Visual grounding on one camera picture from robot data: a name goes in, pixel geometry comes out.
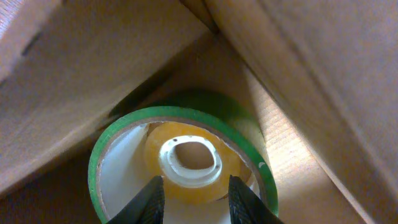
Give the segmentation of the small yellow tape roll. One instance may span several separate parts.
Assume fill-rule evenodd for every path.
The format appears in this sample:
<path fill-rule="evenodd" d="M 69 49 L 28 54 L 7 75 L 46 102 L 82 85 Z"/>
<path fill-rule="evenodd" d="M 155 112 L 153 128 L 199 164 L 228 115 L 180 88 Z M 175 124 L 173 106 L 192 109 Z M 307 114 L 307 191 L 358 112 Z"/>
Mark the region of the small yellow tape roll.
<path fill-rule="evenodd" d="M 185 203 L 210 203 L 228 193 L 230 175 L 247 180 L 251 171 L 241 158 L 209 131 L 177 122 L 164 122 L 147 136 L 144 161 L 164 177 L 167 197 Z"/>

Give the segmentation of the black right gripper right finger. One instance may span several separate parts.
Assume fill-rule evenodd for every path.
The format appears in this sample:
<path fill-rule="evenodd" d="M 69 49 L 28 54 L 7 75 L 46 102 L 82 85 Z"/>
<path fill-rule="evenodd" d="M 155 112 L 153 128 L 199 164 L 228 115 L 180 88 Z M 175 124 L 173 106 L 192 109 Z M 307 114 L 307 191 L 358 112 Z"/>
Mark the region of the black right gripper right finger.
<path fill-rule="evenodd" d="M 231 224 L 283 224 L 238 177 L 229 177 L 228 202 Z"/>

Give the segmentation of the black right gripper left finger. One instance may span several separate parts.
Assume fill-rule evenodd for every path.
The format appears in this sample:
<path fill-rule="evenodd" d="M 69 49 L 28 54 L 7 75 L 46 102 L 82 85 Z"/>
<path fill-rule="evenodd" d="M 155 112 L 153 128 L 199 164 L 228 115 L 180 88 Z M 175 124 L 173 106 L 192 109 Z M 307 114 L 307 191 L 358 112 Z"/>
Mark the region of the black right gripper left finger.
<path fill-rule="evenodd" d="M 163 224 L 164 207 L 164 181 L 157 175 L 107 224 Z"/>

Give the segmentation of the brown cardboard box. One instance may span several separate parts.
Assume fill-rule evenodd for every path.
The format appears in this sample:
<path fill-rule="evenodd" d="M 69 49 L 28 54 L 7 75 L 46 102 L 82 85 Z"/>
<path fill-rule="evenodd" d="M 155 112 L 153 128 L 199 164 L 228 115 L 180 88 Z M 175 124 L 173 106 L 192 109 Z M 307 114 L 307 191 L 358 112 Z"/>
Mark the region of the brown cardboard box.
<path fill-rule="evenodd" d="M 189 87 L 259 121 L 283 221 L 397 222 L 396 1 L 2 1 L 9 11 L 2 223 L 97 223 L 99 135 Z"/>

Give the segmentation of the green tape roll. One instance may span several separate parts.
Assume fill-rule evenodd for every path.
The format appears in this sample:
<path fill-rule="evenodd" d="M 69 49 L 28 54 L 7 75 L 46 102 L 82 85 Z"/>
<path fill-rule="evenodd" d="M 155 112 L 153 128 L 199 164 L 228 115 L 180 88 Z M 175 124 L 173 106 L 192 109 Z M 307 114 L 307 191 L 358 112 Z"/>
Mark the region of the green tape roll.
<path fill-rule="evenodd" d="M 88 167 L 88 188 L 102 223 L 115 217 L 156 176 L 144 161 L 144 146 L 148 134 L 164 122 L 203 128 L 222 140 L 251 171 L 247 180 L 238 177 L 279 217 L 277 188 L 259 123 L 230 96 L 185 90 L 119 118 L 97 140 Z M 201 204 L 165 194 L 163 223 L 231 223 L 228 193 Z"/>

